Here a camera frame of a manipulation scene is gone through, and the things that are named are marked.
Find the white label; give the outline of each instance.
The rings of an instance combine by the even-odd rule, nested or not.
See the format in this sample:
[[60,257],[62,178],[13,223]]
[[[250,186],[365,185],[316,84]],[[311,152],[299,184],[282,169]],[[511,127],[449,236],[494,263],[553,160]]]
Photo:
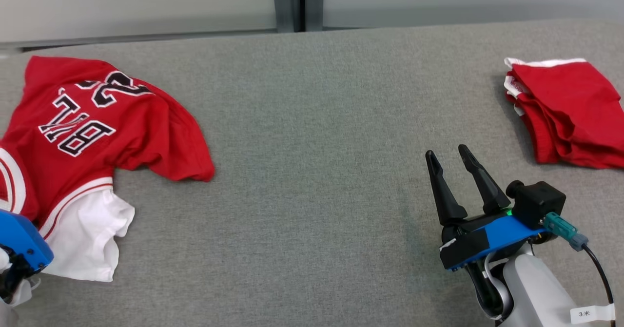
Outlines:
[[610,304],[606,307],[592,305],[590,307],[571,309],[570,318],[575,325],[591,321],[615,320],[615,305]]

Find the gray fabric surface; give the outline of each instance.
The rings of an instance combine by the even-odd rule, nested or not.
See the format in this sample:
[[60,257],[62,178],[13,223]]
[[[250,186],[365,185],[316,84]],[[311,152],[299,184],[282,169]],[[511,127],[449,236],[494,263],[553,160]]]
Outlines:
[[[116,173],[136,207],[112,283],[42,276],[22,326],[491,326],[468,275],[446,272],[424,153],[469,214],[467,144],[501,187],[548,181],[624,311],[621,170],[537,165],[504,98],[507,56],[590,60],[624,92],[624,27],[501,23],[87,45],[45,56],[109,61],[169,92],[210,146],[210,183]],[[28,54],[0,62],[0,129]],[[536,247],[580,305],[606,305],[589,258]]]

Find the jersey number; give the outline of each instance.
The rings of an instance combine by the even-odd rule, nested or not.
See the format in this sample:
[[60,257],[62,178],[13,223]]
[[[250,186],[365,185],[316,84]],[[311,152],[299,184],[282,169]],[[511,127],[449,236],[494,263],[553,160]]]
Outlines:
[[[119,71],[111,72],[107,76],[106,82],[83,81],[76,83],[76,86],[82,90],[93,90],[91,100],[98,108],[105,108],[116,103],[117,100],[111,94],[112,92],[119,92],[129,96],[152,94],[143,85],[135,86],[131,77]],[[60,113],[47,124],[39,126],[39,131],[48,142],[56,142],[60,136],[70,132],[82,123],[76,132],[57,144],[60,151],[71,156],[78,156],[98,139],[103,136],[110,136],[116,132],[115,129],[103,122],[87,120],[89,114],[79,112],[80,105],[64,92],[65,89],[60,88],[58,90],[58,98],[53,102],[54,107],[61,109]]]

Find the cable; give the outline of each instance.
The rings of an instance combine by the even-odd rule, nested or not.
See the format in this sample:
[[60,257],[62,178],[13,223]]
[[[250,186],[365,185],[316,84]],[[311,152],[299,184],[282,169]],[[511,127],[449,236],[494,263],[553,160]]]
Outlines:
[[[589,255],[589,257],[593,261],[593,264],[596,265],[596,269],[598,270],[598,273],[600,274],[600,278],[602,279],[602,284],[604,285],[604,289],[606,290],[606,298],[609,301],[609,304],[613,304],[613,293],[611,293],[611,286],[609,285],[609,281],[606,279],[605,271],[602,269],[602,266],[600,265],[598,258],[596,258],[595,254],[593,254],[591,249],[587,247],[587,244],[581,245],[581,248],[583,248],[583,250],[586,251],[586,253]],[[611,327],[615,327],[615,320],[611,320]]]

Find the teal connector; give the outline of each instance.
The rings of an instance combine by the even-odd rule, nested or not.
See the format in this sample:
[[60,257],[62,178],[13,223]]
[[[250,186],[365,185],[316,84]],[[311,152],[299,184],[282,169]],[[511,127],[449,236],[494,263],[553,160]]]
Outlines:
[[589,242],[586,236],[578,233],[579,230],[576,227],[557,215],[557,213],[551,212],[546,214],[543,226],[553,234],[565,239],[576,251],[581,251],[583,245]]

